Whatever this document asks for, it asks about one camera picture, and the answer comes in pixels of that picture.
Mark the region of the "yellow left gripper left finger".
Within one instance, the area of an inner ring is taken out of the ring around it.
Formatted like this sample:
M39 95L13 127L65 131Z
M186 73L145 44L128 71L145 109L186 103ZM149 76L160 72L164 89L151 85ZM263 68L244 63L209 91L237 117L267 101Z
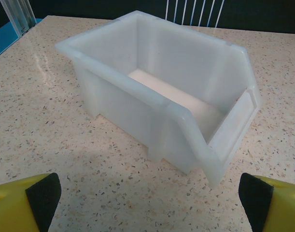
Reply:
M0 185L0 232L47 232L61 197L57 173Z

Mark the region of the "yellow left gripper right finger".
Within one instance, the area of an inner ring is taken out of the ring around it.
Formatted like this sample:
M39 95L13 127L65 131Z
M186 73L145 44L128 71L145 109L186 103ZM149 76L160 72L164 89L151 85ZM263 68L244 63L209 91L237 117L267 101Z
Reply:
M295 232L295 185L243 173L239 199L253 232Z

